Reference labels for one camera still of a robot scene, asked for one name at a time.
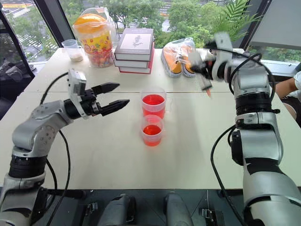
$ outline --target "person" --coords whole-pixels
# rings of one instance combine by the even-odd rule
[[[276,84],[276,93],[301,128],[301,72]]]

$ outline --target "black chair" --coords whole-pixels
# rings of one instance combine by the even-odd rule
[[[33,78],[21,45],[0,9],[0,120]]]

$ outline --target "table surface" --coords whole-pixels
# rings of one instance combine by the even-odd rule
[[[39,104],[42,93],[24,92],[0,121],[0,178],[8,172],[14,128]],[[50,92],[46,101],[66,99],[66,92]],[[162,142],[146,146],[140,137],[142,110],[139,93],[108,93],[98,100],[105,105],[129,98],[122,110],[105,117],[78,119],[63,128],[71,152],[70,189],[219,189],[210,163],[210,152],[219,135],[234,124],[235,101],[229,92],[168,93]],[[301,186],[297,148],[301,130],[277,96],[273,108],[281,109],[277,121],[284,145],[282,171]],[[49,153],[58,187],[64,188],[67,157],[57,135]],[[242,188],[243,168],[231,159],[224,137],[216,148],[216,167],[227,189]],[[46,167],[44,186],[53,187]]]
[[[155,49],[152,72],[148,74],[120,73],[114,65],[106,68],[96,68],[90,65],[87,57],[78,63],[71,62],[63,48],[59,48],[49,59],[25,92],[44,92],[47,86],[57,76],[67,72],[73,67],[85,73],[87,88],[97,86],[105,82],[118,82],[120,86],[113,92],[140,92],[144,87],[160,86],[166,92],[202,92],[198,77],[188,78],[182,75],[180,78],[170,78],[161,61],[162,49]],[[202,58],[205,58],[207,50],[199,49]],[[229,92],[229,87],[224,82],[213,81],[212,92]],[[67,81],[61,79],[51,88],[52,92],[67,92]]]

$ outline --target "plastic bag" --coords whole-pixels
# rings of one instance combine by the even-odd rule
[[[195,77],[188,60],[188,53],[192,51],[196,51],[193,38],[172,41],[163,47],[161,58],[170,77],[177,78],[182,73],[187,77]]]
[[[107,67],[113,64],[112,48],[117,45],[116,30],[107,8],[88,8],[73,24],[92,65]]]

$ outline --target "small cup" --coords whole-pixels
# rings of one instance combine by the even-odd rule
[[[84,59],[81,46],[78,45],[75,39],[68,39],[62,42],[72,62],[80,62]]]
[[[153,114],[144,116],[141,123],[144,143],[148,146],[157,146],[162,139],[163,126],[163,121],[160,117]]]
[[[154,114],[164,118],[166,92],[160,87],[150,87],[141,92],[143,115]]]

